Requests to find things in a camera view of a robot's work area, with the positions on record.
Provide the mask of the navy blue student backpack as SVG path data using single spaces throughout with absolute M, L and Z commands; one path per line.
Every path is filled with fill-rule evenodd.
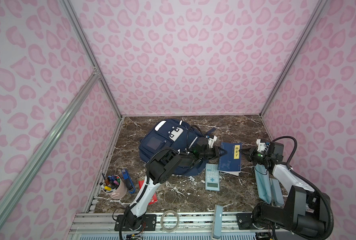
M 166 119 L 157 123 L 152 130 L 140 140 L 139 153 L 142 161 L 147 163 L 150 158 L 164 148 L 172 148 L 183 155 L 189 155 L 189 160 L 183 160 L 175 169 L 175 175 L 196 176 L 204 170 L 210 160 L 199 160 L 191 154 L 191 146 L 198 138 L 212 135 L 213 130 L 203 133 L 196 125 L 190 125 L 182 120 Z

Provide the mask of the blue book yellow label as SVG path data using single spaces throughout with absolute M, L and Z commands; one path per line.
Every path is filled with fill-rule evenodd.
M 218 170 L 220 172 L 239 176 L 241 170 L 241 146 L 242 143 L 221 143 L 220 147 L 227 150 L 227 154 L 219 158 Z

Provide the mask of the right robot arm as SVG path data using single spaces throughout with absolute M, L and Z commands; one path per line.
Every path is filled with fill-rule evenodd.
M 262 165 L 288 192 L 283 207 L 259 203 L 253 209 L 249 224 L 257 229 L 279 227 L 307 240 L 325 240 L 334 228 L 330 197 L 293 170 L 290 162 L 296 148 L 297 142 L 294 142 L 287 161 L 283 160 L 284 145 L 278 139 L 257 140 L 255 147 L 240 150 L 254 166 Z

